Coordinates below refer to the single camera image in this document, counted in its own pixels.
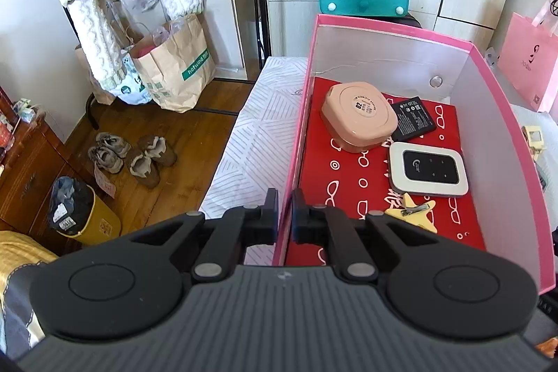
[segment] yellow star clip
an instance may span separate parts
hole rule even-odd
[[[399,208],[388,208],[384,213],[401,221],[413,224],[414,226],[422,227],[424,230],[428,230],[428,232],[432,232],[433,234],[437,234],[438,230],[426,217],[435,205],[436,202],[434,200],[429,200],[418,206],[413,202],[411,196],[405,193],[403,194],[403,210]]]

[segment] white striped tablecloth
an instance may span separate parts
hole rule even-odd
[[[220,218],[240,205],[260,205],[267,188],[277,188],[282,207],[307,63],[302,57],[267,59],[202,202],[206,218]],[[273,249],[248,248],[245,263],[271,265]]]

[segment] pink round container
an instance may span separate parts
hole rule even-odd
[[[351,153],[383,143],[397,128],[395,111],[367,82],[331,87],[322,105],[322,119],[337,145]]]

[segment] sneaker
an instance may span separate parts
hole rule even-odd
[[[163,166],[172,166],[176,162],[176,153],[161,136],[143,136],[138,140],[138,148],[143,154]]]
[[[120,158],[125,158],[132,146],[120,136],[108,132],[100,132],[95,138],[97,144],[106,147],[116,153]]]
[[[130,174],[136,177],[139,183],[148,188],[155,188],[161,180],[152,159],[145,156],[139,149],[133,149],[132,152],[128,154],[126,166]]]
[[[124,161],[115,152],[101,145],[91,147],[87,155],[93,163],[97,163],[99,168],[105,169],[111,174],[120,172],[124,165]]]

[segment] bag handle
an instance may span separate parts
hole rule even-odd
[[[544,21],[546,21],[546,18],[549,16],[550,13],[551,13],[551,3],[550,1],[547,0],[545,4],[542,6],[542,8],[538,11],[537,16],[534,17],[531,25],[533,27],[539,27]],[[549,28],[550,36],[553,36],[554,32],[556,32],[556,29],[558,29],[558,17],[554,16],[553,14],[551,14],[550,17],[555,20],[554,26]]]

